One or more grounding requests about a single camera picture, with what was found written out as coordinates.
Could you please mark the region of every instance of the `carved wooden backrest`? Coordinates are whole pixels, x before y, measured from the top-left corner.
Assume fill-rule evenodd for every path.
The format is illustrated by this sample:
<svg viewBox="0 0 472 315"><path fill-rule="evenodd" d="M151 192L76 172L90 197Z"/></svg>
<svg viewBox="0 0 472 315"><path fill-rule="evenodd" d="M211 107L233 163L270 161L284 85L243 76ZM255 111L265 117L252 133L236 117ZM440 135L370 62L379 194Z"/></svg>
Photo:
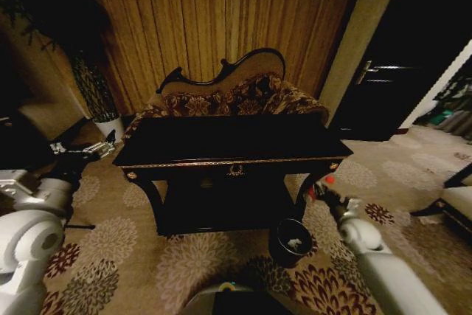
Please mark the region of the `carved wooden backrest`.
<svg viewBox="0 0 472 315"><path fill-rule="evenodd" d="M173 70L156 91L157 94L166 96L173 92L189 92L193 94L205 94L220 90L227 92L241 81L254 77L261 73L274 73L281 80L285 76L285 61L283 56L275 49L256 49L236 63L228 63L226 59L221 60L223 68L211 81L193 81L181 73L182 68Z"/></svg>

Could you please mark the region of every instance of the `curtain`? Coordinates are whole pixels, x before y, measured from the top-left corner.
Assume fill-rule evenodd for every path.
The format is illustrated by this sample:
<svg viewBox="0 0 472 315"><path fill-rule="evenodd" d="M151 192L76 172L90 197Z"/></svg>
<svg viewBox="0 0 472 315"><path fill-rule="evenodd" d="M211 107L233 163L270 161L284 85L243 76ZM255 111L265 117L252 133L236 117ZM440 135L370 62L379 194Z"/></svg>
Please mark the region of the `curtain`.
<svg viewBox="0 0 472 315"><path fill-rule="evenodd" d="M122 114L142 108L177 66L207 81L247 52L269 46L285 57L286 80L318 95L348 0L98 0L106 76Z"/></svg>

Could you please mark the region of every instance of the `black door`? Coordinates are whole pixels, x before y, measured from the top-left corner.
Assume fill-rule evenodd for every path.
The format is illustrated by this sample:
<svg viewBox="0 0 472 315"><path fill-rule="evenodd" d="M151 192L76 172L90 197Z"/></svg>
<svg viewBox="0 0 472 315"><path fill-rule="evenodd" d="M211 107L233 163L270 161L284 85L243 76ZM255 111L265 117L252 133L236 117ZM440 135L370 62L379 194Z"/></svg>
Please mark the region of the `black door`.
<svg viewBox="0 0 472 315"><path fill-rule="evenodd" d="M391 0L330 128L387 140L471 38L472 0Z"/></svg>

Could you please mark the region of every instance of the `brass drawer pull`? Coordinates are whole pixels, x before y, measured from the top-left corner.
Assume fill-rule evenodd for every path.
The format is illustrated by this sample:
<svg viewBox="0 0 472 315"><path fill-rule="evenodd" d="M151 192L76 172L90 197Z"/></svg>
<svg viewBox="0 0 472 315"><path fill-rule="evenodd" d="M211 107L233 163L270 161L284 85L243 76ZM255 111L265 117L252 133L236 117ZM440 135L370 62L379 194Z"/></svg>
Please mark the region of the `brass drawer pull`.
<svg viewBox="0 0 472 315"><path fill-rule="evenodd" d="M229 167L229 172L227 173L228 176L242 176L244 175L243 166L242 165L231 165Z"/></svg>

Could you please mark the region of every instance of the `floral carpet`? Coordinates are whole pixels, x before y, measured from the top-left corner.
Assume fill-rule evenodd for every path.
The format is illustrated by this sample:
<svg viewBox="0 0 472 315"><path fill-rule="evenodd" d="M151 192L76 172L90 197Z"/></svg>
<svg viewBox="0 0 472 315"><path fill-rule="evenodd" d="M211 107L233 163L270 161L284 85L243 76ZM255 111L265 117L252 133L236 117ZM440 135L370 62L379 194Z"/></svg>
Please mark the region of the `floral carpet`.
<svg viewBox="0 0 472 315"><path fill-rule="evenodd" d="M98 138L91 125L82 135ZM389 142L346 144L354 154L332 188L364 201L361 217L447 312L471 314L472 249L441 218L411 218L409 211L440 195L443 182L472 161L472 147L423 127ZM310 202L303 220L313 238L310 254L284 269L268 253L266 230L157 236L148 200L113 158L83 174L71 223L97 227L66 230L44 278L42 314L176 314L193 294L225 280L280 292L314 313L382 314L323 202Z"/></svg>

